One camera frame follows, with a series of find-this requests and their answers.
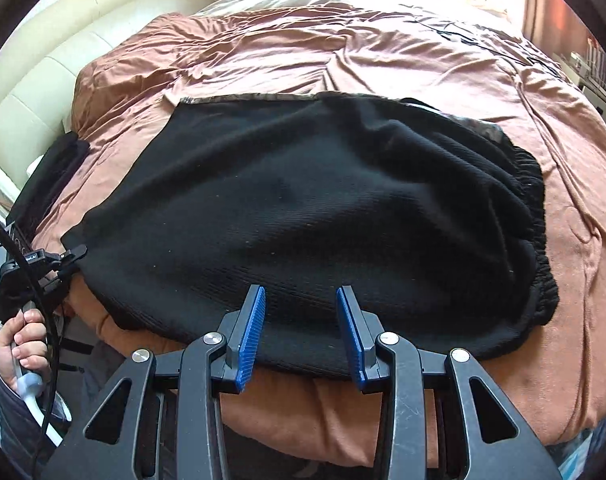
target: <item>metal pivot bolt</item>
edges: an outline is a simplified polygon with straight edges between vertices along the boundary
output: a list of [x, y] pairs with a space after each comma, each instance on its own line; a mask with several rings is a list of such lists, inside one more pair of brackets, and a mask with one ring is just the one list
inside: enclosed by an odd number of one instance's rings
[[223, 336], [218, 332], [208, 332], [203, 336], [203, 343], [206, 345], [218, 345], [223, 340]]
[[398, 335], [394, 332], [384, 332], [379, 334], [379, 340], [386, 345], [395, 345], [398, 343]]
[[467, 350], [462, 348], [455, 348], [451, 352], [452, 359], [458, 361], [459, 363], [464, 363], [470, 359], [470, 354]]
[[135, 363], [144, 363], [148, 359], [149, 359], [149, 350], [145, 350], [144, 348], [141, 348], [140, 350], [136, 350], [132, 354], [132, 361], [134, 361]]

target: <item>dark jacket sleeve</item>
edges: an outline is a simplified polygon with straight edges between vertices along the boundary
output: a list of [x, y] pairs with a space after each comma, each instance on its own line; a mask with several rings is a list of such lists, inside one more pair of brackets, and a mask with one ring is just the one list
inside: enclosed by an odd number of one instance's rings
[[[32, 456], [40, 435], [40, 427], [22, 399], [0, 378], [1, 448], [14, 467], [26, 480], [30, 480]], [[54, 450], [48, 438], [44, 439], [38, 459], [38, 473]]]

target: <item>cream leather headboard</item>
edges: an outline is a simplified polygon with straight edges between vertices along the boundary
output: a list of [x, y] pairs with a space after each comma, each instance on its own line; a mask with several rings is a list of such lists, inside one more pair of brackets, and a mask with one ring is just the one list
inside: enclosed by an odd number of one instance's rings
[[215, 0], [59, 0], [14, 30], [0, 51], [0, 192], [12, 202], [27, 167], [70, 111], [78, 72], [166, 12]]

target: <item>human hand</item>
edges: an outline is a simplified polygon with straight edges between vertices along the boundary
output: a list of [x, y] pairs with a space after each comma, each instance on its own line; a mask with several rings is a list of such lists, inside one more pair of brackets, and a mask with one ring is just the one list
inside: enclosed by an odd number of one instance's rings
[[46, 358], [45, 320], [35, 308], [19, 313], [0, 329], [0, 377], [14, 393], [18, 393], [14, 358], [26, 370], [36, 372], [46, 383], [49, 380], [49, 363]]

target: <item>brown curtain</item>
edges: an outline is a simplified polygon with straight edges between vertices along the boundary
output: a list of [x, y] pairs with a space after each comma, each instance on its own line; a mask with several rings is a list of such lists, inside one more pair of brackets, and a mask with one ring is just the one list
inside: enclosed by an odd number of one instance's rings
[[563, 0], [525, 0], [523, 36], [545, 54], [585, 57], [589, 31]]

